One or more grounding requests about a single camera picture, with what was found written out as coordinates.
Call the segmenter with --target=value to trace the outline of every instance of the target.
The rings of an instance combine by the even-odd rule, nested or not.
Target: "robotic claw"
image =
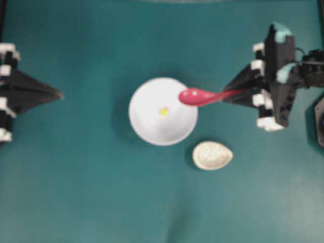
[[[288,126],[296,90],[324,87],[324,51],[310,51],[308,55],[304,54],[302,61],[297,61],[294,37],[279,23],[271,25],[267,39],[253,45],[253,51],[256,59],[217,94],[223,97],[214,101],[256,108],[259,111],[258,127],[267,131],[284,129]]]

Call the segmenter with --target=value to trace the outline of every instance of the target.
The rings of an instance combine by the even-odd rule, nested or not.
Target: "bowl rim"
[[[131,97],[130,102],[129,102],[129,105],[128,105],[128,118],[129,118],[129,121],[131,123],[131,126],[132,126],[134,132],[137,134],[138,137],[140,137],[141,139],[143,139],[145,142],[150,143],[150,144],[153,144],[153,145],[157,145],[157,146],[170,146],[170,145],[177,144],[177,143],[185,140],[192,133],[192,131],[194,130],[194,128],[197,125],[197,121],[198,121],[198,117],[199,117],[199,109],[198,109],[198,107],[193,107],[193,108],[195,108],[195,111],[196,111],[195,117],[194,117],[194,122],[192,123],[190,129],[188,129],[188,131],[183,136],[181,136],[181,137],[179,137],[179,138],[177,138],[175,140],[172,140],[172,141],[169,141],[169,142],[156,142],[156,141],[150,140],[150,139],[144,137],[143,135],[141,135],[140,132],[135,128],[135,126],[133,124],[133,121],[132,121],[132,117],[131,117],[131,104],[132,104],[132,102],[134,100],[134,97],[136,96],[137,92],[141,88],[143,88],[146,84],[148,84],[150,82],[155,82],[155,81],[157,81],[159,79],[169,79],[169,80],[172,80],[172,81],[175,81],[177,83],[180,83],[180,84],[184,85],[185,88],[188,88],[184,83],[182,83],[182,82],[180,82],[180,81],[178,81],[178,80],[176,80],[174,78],[170,78],[170,77],[156,77],[156,78],[150,79],[150,80],[144,82],[143,84],[141,84],[135,90],[135,92],[132,94],[132,97]]]

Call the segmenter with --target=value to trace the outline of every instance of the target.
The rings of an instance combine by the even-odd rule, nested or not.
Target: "green surface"
[[[0,242],[323,242],[324,150],[311,110],[321,89],[299,91],[289,128],[275,133],[228,104],[200,109],[171,147],[141,141],[128,122],[131,94],[150,78],[219,91],[273,21],[296,46],[322,47],[315,0],[9,0],[5,41],[21,51],[20,69],[65,100],[17,118],[0,149]],[[196,169],[192,148],[204,139],[233,161]]]

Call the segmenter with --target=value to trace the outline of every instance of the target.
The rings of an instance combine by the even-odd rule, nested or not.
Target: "cable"
[[[296,47],[295,50],[300,51],[301,53],[303,53],[304,56],[306,55],[305,51],[299,47]]]

